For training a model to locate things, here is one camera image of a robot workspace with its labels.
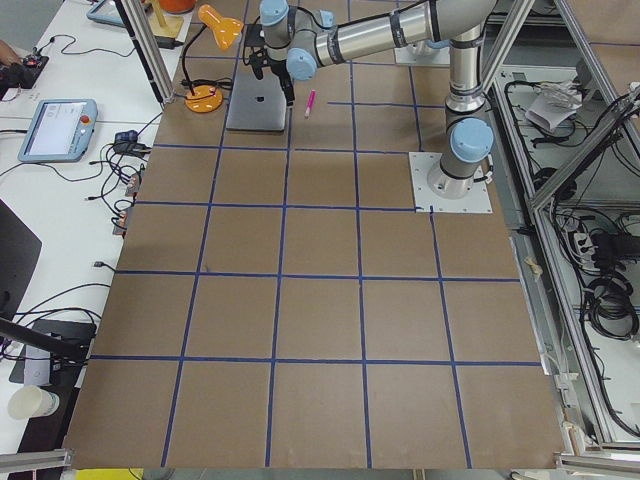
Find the pink marker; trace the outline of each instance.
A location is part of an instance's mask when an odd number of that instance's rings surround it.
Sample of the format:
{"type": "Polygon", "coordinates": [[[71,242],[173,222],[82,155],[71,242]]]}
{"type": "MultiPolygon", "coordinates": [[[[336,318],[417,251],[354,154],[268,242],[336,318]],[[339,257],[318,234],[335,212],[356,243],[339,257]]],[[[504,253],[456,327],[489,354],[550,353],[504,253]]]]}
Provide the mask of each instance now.
{"type": "Polygon", "coordinates": [[[311,109],[313,108],[313,103],[316,101],[316,91],[311,90],[309,94],[309,100],[307,101],[307,109],[304,111],[304,118],[309,118],[311,115],[311,109]]]}

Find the white table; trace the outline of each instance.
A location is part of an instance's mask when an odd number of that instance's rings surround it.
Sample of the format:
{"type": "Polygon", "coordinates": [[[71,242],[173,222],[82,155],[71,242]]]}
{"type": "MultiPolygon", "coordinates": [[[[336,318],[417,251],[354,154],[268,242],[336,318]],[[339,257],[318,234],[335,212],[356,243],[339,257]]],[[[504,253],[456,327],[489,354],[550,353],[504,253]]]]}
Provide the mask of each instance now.
{"type": "MultiPolygon", "coordinates": [[[[69,50],[106,48],[128,52],[131,40],[123,28],[97,24],[86,18],[89,4],[68,0],[60,8],[40,45],[56,34],[69,34],[77,43],[69,50]]],[[[184,16],[185,23],[178,39],[186,36],[191,14],[184,16]]],[[[84,178],[99,171],[98,160],[103,145],[114,139],[116,132],[140,130],[161,110],[144,70],[133,53],[121,58],[108,53],[86,55],[62,55],[60,50],[67,38],[57,38],[43,53],[50,57],[49,64],[36,87],[23,91],[9,103],[0,103],[0,129],[27,129],[38,102],[52,98],[93,98],[98,104],[98,121],[89,149],[78,163],[58,164],[56,168],[70,178],[84,178]]],[[[170,76],[178,66],[180,49],[162,50],[162,57],[170,76]]],[[[5,98],[13,95],[10,90],[5,98]]],[[[142,134],[140,141],[153,144],[157,118],[142,134]]],[[[0,136],[0,172],[16,165],[23,135],[0,136]]],[[[138,160],[131,159],[134,165],[138,160]]],[[[112,266],[117,263],[122,238],[112,235],[112,213],[100,200],[86,201],[96,195],[109,174],[105,166],[103,174],[93,180],[79,183],[65,182],[46,167],[24,165],[0,177],[0,198],[42,241],[42,253],[35,273],[27,289],[20,310],[27,310],[62,290],[84,283],[111,282],[112,272],[107,268],[95,268],[93,263],[104,261],[112,266]]],[[[111,201],[124,198],[121,186],[109,197],[111,201]]],[[[82,306],[98,313],[104,309],[108,290],[91,287],[77,290],[47,304],[47,308],[82,306]]],[[[66,314],[66,320],[82,320],[66,314]]],[[[0,362],[0,454],[15,453],[20,443],[26,421],[16,421],[7,414],[6,405],[20,385],[8,382],[13,362],[0,362]]]]}

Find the white cup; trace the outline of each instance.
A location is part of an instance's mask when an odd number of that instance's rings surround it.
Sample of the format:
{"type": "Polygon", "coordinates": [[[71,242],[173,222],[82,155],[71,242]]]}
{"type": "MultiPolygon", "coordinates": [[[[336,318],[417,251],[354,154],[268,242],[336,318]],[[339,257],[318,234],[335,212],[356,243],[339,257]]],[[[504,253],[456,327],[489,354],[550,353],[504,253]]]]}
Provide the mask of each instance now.
{"type": "Polygon", "coordinates": [[[9,416],[15,420],[46,417],[60,405],[60,398],[35,385],[22,387],[9,400],[9,416]]]}

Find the person's arm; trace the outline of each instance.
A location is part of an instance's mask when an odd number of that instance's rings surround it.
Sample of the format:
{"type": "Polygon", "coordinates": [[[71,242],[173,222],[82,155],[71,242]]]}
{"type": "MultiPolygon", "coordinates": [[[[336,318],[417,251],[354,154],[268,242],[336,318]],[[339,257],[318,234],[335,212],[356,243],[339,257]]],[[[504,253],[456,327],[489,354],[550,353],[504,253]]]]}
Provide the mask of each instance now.
{"type": "Polygon", "coordinates": [[[11,65],[12,63],[22,63],[20,55],[13,51],[6,42],[0,40],[0,63],[11,65]]]}

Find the blue joint cap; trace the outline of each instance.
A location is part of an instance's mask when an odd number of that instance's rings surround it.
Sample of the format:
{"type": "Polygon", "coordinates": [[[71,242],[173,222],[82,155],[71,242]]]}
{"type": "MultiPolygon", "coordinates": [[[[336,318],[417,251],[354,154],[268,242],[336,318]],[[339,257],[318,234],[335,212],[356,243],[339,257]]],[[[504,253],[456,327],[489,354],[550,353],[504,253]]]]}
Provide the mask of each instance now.
{"type": "Polygon", "coordinates": [[[429,48],[433,48],[434,50],[442,50],[443,48],[447,48],[451,45],[449,40],[441,40],[439,42],[434,42],[433,40],[427,40],[427,46],[429,48]]]}
{"type": "Polygon", "coordinates": [[[260,19],[265,27],[272,27],[287,18],[288,13],[287,0],[262,0],[260,2],[260,19]]]}
{"type": "Polygon", "coordinates": [[[324,28],[333,27],[336,23],[336,17],[333,12],[320,10],[320,23],[324,28]]]}
{"type": "Polygon", "coordinates": [[[294,80],[311,80],[316,76],[318,65],[313,56],[302,48],[292,48],[287,54],[287,71],[294,80]]]}
{"type": "Polygon", "coordinates": [[[478,163],[493,147],[493,130],[478,118],[465,118],[453,127],[451,151],[465,163],[478,163]]]}

